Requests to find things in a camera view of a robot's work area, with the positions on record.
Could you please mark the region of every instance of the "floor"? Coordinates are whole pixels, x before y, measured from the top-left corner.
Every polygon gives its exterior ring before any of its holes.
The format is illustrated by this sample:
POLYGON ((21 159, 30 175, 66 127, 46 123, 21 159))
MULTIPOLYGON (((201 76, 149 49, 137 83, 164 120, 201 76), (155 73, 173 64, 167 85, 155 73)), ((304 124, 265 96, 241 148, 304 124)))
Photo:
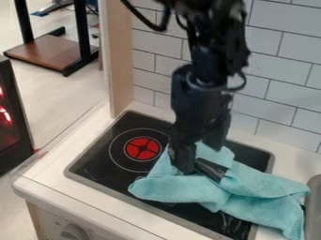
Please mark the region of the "floor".
MULTIPOLYGON (((37 10, 50 0, 27 1, 29 10, 37 10)), ((66 26, 65 38, 77 39, 74 13, 59 10, 46 17, 31 17, 35 36, 40 36, 59 26, 66 26)), ((89 23, 98 17, 88 16, 89 23)), ((0 53, 22 43, 14 1, 0 1, 0 53)), ((98 30, 90 28, 91 33, 98 30)), ((91 38, 92 45, 99 45, 91 38)), ((95 103, 107 98, 107 84, 98 71, 98 61, 64 78, 57 72, 12 61, 23 99, 35 147, 41 148, 66 129, 73 121, 95 103)), ((36 240, 24 201, 17 197, 9 184, 8 175, 0 178, 1 240, 36 240)))

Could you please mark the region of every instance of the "oven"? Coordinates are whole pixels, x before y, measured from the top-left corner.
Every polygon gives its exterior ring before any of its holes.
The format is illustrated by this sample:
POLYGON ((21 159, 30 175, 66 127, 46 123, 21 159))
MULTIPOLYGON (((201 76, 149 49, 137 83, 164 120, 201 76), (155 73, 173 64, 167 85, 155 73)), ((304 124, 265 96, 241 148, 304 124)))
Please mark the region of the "oven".
POLYGON ((12 65, 0 55, 0 176, 32 154, 32 139, 12 65))

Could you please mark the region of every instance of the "black cooktop surface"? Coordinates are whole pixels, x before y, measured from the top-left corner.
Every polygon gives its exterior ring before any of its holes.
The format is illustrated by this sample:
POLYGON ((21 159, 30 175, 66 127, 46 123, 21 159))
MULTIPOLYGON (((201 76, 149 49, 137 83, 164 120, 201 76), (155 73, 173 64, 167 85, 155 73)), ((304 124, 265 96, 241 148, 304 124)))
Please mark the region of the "black cooktop surface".
MULTIPOLYGON (((128 192, 128 186, 152 169, 168 143, 167 132, 170 126, 170 123, 159 119, 137 112, 126 112, 69 168, 71 174, 67 176, 77 176, 76 180, 90 183, 90 187, 112 189, 136 199, 128 192)), ((237 161, 261 172, 267 170, 270 153, 235 142, 227 142, 226 146, 236 154, 237 161)), ((231 239, 248 239, 252 226, 249 222, 223 212, 211 213, 198 203, 167 204, 136 200, 174 215, 176 219, 183 218, 192 225, 196 224, 231 239)))

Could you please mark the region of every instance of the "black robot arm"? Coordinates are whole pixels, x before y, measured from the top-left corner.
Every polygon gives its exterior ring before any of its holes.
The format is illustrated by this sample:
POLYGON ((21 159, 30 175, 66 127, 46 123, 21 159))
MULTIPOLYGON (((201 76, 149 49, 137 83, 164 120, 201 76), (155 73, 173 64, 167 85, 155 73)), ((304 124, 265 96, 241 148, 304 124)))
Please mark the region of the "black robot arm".
POLYGON ((196 169, 217 180, 214 172, 218 169, 196 159, 196 143, 202 141, 221 150, 231 123, 233 93, 246 84, 242 69, 248 65, 250 51, 245 40, 243 0, 157 0, 164 5, 160 25, 150 22, 128 0, 121 1, 155 31, 167 29, 171 11, 186 30, 191 64, 178 68, 172 76, 171 105, 176 122, 170 133, 169 154, 183 173, 196 169), (228 78, 236 74, 243 82, 231 87, 228 78))

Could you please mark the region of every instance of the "white tile wall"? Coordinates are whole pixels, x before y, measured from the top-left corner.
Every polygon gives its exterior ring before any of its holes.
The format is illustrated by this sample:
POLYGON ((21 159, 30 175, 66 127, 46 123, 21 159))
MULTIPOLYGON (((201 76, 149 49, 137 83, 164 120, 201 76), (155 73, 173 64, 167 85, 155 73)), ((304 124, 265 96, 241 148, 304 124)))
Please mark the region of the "white tile wall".
POLYGON ((249 48, 257 53, 276 55, 281 41, 281 32, 250 27, 246 28, 246 39, 249 48))
MULTIPOLYGON (((253 53, 231 128, 321 153, 321 0, 244 2, 253 53)), ((160 5, 133 3, 152 22, 160 21, 160 5)), ((175 18, 163 34, 136 20, 132 27, 135 98, 170 109, 169 76, 191 61, 186 35, 175 18)))
POLYGON ((155 93, 155 106, 163 109, 171 108, 171 97, 168 94, 155 93))
POLYGON ((279 56, 321 64, 321 38, 284 34, 279 56))
POLYGON ((159 55, 156 56, 156 72, 159 74, 171 76, 178 67, 185 64, 187 64, 187 62, 182 60, 159 55))
POLYGON ((248 74, 295 84, 306 82, 311 67, 310 64, 258 53, 251 55, 249 64, 248 74))
POLYGON ((154 105, 154 91, 134 86, 134 99, 149 105, 154 105))
POLYGON ((321 90, 272 81, 267 92, 267 99, 321 112, 321 90))
POLYGON ((132 55, 135 68, 147 71, 155 70, 155 54, 134 50, 132 55))
MULTIPOLYGON (((144 14, 152 23, 156 22, 156 11, 148 10, 148 9, 139 9, 139 11, 144 14)), ((134 15, 131 15, 131 26, 134 29, 141 29, 151 32, 152 30, 142 23, 139 19, 137 19, 134 15)))
POLYGON ((163 93, 171 93, 170 78, 156 73, 134 70, 134 84, 163 93))
POLYGON ((296 109, 263 99, 236 95, 233 110, 250 116, 290 125, 296 109))
POLYGON ((148 8, 154 10, 161 10, 162 6, 155 1, 146 1, 146 0, 132 0, 132 3, 136 7, 148 8))
POLYGON ((240 93, 257 98, 264 98, 268 90, 269 79, 247 76, 247 80, 248 83, 240 93))
POLYGON ((298 5, 305 5, 305 6, 321 8, 321 1, 320 0, 293 0, 292 3, 298 4, 298 5))
POLYGON ((133 30, 133 48, 180 58, 182 39, 133 30))
POLYGON ((258 118, 247 116, 238 112, 232 114, 231 129, 245 131, 250 134, 255 134, 258 124, 258 118))
POLYGON ((186 61, 191 61, 191 52, 189 48, 189 42, 187 40, 183 41, 182 59, 186 61))
POLYGON ((264 120, 260 120, 256 134, 273 141, 294 145, 314 152, 321 141, 321 136, 318 134, 264 120))
POLYGON ((254 1, 251 25, 321 37, 321 9, 254 1))
POLYGON ((321 113, 299 109, 293 126, 321 133, 321 113))
POLYGON ((313 66, 307 85, 321 89, 321 66, 313 66))

